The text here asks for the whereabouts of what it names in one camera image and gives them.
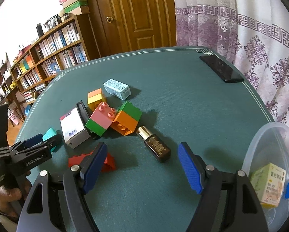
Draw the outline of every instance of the wooden door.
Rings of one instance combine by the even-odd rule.
[[[88,5],[101,56],[176,45],[174,0],[88,0]]]

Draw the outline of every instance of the gold bottle cap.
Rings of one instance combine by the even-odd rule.
[[[151,135],[153,135],[152,132],[148,128],[146,128],[144,125],[138,128],[136,131],[137,135],[141,137],[143,140],[147,140]]]

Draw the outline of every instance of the door knob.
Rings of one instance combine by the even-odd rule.
[[[107,23],[112,23],[113,17],[106,17],[106,22]]]

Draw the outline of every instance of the yellow green medicine box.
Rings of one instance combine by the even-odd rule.
[[[277,207],[284,189],[286,171],[272,163],[256,170],[251,184],[264,208]]]

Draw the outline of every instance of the clear plastic container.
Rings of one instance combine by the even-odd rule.
[[[286,178],[278,207],[265,209],[269,232],[277,232],[289,216],[289,199],[285,199],[289,182],[289,127],[279,122],[265,124],[254,136],[244,158],[242,170],[248,176],[257,169],[273,163],[286,170]]]

